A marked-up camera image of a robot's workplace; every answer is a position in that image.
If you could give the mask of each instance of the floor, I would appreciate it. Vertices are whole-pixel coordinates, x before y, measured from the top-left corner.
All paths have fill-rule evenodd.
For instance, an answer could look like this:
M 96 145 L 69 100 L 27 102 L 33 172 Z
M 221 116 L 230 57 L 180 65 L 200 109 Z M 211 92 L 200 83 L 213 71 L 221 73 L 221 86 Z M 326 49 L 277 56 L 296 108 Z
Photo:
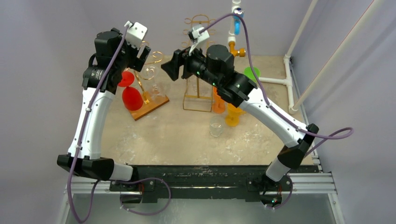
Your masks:
M 162 62 L 169 60 L 170 56 L 165 56 Z M 282 56 L 253 56 L 252 60 L 262 77 L 285 78 Z M 134 121 L 123 105 L 123 88 L 119 87 L 103 131 L 103 157 L 139 165 L 268 165 L 273 161 L 283 143 L 266 126 L 250 114 L 244 114 L 238 126 L 226 126 L 219 137 L 212 137 L 209 120 L 217 114 L 183 110 L 186 80 L 172 82 L 160 69 L 160 64 L 155 64 L 159 70 L 156 81 L 163 85 L 170 102 Z M 235 59 L 237 71 L 242 73 L 247 66 L 247 58 Z M 285 86 L 263 85 L 268 97 L 287 111 Z M 211 92 L 211 86 L 205 83 L 200 83 L 200 89 L 204 95 Z M 210 106 L 207 102 L 188 102 L 186 105 L 206 106 L 206 109 Z M 303 121 L 301 113 L 294 118 Z M 303 164 L 313 164 L 312 158 L 308 156 Z

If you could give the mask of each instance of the green cup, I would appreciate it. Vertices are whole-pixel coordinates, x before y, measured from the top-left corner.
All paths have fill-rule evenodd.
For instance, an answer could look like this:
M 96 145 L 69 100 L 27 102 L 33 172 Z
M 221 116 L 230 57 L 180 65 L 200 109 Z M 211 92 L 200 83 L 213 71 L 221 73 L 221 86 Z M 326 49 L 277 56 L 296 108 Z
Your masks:
M 257 75 L 258 77 L 260 77 L 260 70 L 259 70 L 258 68 L 256 68 L 256 67 L 253 67 L 253 69 L 255 70 L 256 75 Z M 250 69 L 250 67 L 245 68 L 245 70 L 243 71 L 243 74 L 244 74 L 245 76 L 247 76 L 248 78 L 250 78 L 251 80 L 253 80 L 254 82 L 257 83 L 256 78 L 255 78 L 255 76 L 253 75 L 253 71 Z

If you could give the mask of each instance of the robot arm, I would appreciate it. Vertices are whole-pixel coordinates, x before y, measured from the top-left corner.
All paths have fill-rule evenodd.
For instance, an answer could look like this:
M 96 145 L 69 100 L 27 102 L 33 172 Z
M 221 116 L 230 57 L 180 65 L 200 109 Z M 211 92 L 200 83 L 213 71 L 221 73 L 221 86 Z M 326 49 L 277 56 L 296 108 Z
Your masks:
M 178 49 L 173 53 L 172 59 L 161 65 L 161 68 L 175 81 L 178 79 L 181 65 L 184 66 L 183 79 L 195 75 L 215 86 L 218 95 L 224 101 L 252 114 L 282 140 L 285 146 L 269 165 L 264 176 L 269 182 L 280 181 L 290 169 L 300 166 L 314 138 L 297 131 L 267 107 L 262 91 L 257 88 L 256 83 L 234 70 L 234 56 L 228 52 L 227 47 L 212 45 L 208 48 L 206 56 L 202 54 L 201 49 Z M 316 125 L 307 126 L 293 119 L 272 101 L 270 103 L 301 129 L 318 132 Z
M 74 159 L 73 156 L 76 150 L 80 150 L 74 169 L 74 174 L 78 176 L 104 181 L 129 181 L 133 175 L 133 168 L 131 166 L 118 164 L 112 159 L 100 157 L 103 127 L 108 109 L 114 99 L 117 85 L 122 79 L 121 73 L 128 67 L 141 71 L 151 50 L 148 46 L 145 46 L 141 55 L 138 57 L 140 45 L 147 32 L 147 28 L 137 22 L 131 23 L 129 21 L 126 23 L 126 26 L 129 28 L 125 36 L 125 42 L 105 81 L 100 87 L 99 93 L 93 99 L 94 102 L 91 109 L 88 108 L 88 104 L 121 42 L 122 34 L 119 30 L 113 28 L 111 31 L 101 32 L 97 35 L 95 39 L 96 53 L 91 56 L 88 68 L 83 74 L 83 103 L 77 130 L 68 149 L 68 153 L 66 155 L 59 155 L 57 160 L 60 167 L 70 171 L 71 163 Z M 90 113 L 87 117 L 85 130 L 83 130 L 80 147 L 77 147 L 87 110 Z

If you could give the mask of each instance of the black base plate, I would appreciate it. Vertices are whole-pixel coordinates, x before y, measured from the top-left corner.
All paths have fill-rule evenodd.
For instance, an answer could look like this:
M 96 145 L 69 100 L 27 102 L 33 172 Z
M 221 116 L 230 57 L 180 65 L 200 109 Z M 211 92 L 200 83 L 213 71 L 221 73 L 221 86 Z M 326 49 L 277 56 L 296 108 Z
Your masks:
M 138 170 L 139 179 L 157 177 L 171 187 L 172 198 L 188 199 L 245 199 L 259 202 L 263 187 L 256 184 L 262 179 L 267 166 L 133 166 Z M 314 165 L 300 166 L 291 173 L 318 173 Z M 284 191 L 289 191 L 286 177 L 280 183 Z M 159 181 L 146 181 L 143 203 L 156 203 L 158 198 L 168 198 L 168 191 Z M 110 191 L 134 191 L 136 186 L 111 184 Z

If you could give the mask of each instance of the blue tube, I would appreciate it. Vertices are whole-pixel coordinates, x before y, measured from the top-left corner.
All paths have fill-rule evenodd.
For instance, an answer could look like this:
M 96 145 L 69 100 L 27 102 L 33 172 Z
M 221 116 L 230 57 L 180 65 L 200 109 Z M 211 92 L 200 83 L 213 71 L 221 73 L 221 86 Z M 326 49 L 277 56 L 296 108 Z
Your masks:
M 239 25 L 240 25 L 240 20 L 234 22 L 234 26 L 235 26 L 234 34 L 235 35 L 239 34 Z

